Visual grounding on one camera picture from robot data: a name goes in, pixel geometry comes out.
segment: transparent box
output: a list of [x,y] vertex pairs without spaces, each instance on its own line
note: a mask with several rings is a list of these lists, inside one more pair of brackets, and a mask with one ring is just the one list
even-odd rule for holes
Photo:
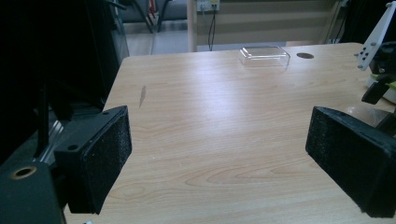
[[245,47],[239,50],[239,60],[249,67],[287,67],[290,55],[281,47]]

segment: table surface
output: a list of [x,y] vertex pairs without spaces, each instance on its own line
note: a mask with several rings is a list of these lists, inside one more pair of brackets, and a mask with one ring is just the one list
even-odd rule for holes
[[68,222],[394,223],[362,214],[305,152],[314,105],[364,105],[360,48],[284,48],[287,69],[236,50],[125,59],[106,108],[128,105],[132,155],[101,215],[65,209]]

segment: power outlet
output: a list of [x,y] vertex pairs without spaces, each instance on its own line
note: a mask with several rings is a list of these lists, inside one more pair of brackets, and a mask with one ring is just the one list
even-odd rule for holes
[[197,11],[213,11],[213,6],[219,11],[220,0],[197,0]]

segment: electrical cord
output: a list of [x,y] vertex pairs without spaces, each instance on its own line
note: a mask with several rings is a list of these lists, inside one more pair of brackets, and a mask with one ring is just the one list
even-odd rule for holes
[[215,32],[216,32],[216,5],[212,5],[213,8],[213,18],[212,22],[210,23],[209,34],[207,37],[207,45],[209,46],[209,50],[213,50],[213,42],[215,40]]
[[346,15],[344,16],[343,21],[341,22],[340,29],[338,30],[338,33],[337,33],[337,35],[335,36],[335,39],[332,39],[332,44],[336,44],[336,43],[337,43],[338,36],[341,34],[341,31],[343,30],[343,26],[344,26],[344,23],[345,23],[345,21],[346,21],[346,19],[347,19],[347,15],[348,15],[348,11],[349,11],[349,6],[348,6],[348,4],[349,4],[349,2],[346,3],[346,7],[347,7],[347,9],[346,9]]
[[205,32],[206,32],[206,17],[205,17],[205,7],[203,5],[201,5],[201,11],[202,11],[202,16],[204,19],[204,28],[205,28]]

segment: wooden table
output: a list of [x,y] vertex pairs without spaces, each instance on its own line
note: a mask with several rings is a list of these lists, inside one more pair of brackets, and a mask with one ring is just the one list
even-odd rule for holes
[[66,209],[67,220],[394,223],[362,214],[305,152],[314,105],[364,105],[369,72],[353,56],[360,47],[285,48],[286,70],[247,68],[237,51],[125,59],[106,108],[128,105],[133,153],[101,215]]

